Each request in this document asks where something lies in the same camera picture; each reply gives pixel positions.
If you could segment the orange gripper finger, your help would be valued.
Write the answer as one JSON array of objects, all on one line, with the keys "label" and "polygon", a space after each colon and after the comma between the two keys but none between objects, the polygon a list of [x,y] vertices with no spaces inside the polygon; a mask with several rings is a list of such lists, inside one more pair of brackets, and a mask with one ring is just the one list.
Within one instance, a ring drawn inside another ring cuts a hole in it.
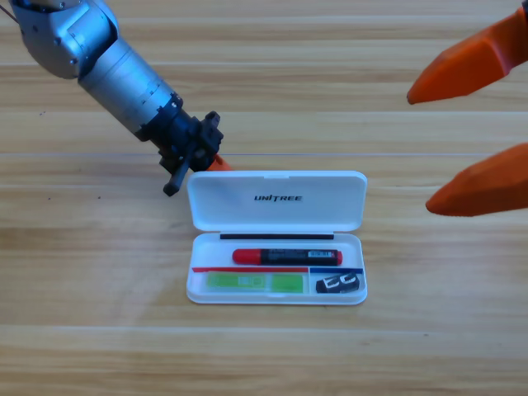
[{"label": "orange gripper finger", "polygon": [[526,61],[527,7],[521,6],[436,56],[408,91],[408,103],[468,96]]},{"label": "orange gripper finger", "polygon": [[467,167],[426,202],[429,212],[454,217],[474,217],[526,207],[526,143]]}]

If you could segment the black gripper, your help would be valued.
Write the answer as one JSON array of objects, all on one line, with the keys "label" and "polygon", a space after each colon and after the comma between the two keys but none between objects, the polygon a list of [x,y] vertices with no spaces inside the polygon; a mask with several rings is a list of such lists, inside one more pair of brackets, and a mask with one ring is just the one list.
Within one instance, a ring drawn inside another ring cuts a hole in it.
[{"label": "black gripper", "polygon": [[170,99],[139,130],[141,141],[150,141],[158,147],[161,156],[159,164],[171,174],[169,182],[163,188],[167,196],[179,192],[189,170],[232,170],[219,155],[219,146],[224,138],[219,131],[219,114],[211,111],[203,120],[198,120],[187,114],[182,105],[182,99]]}]

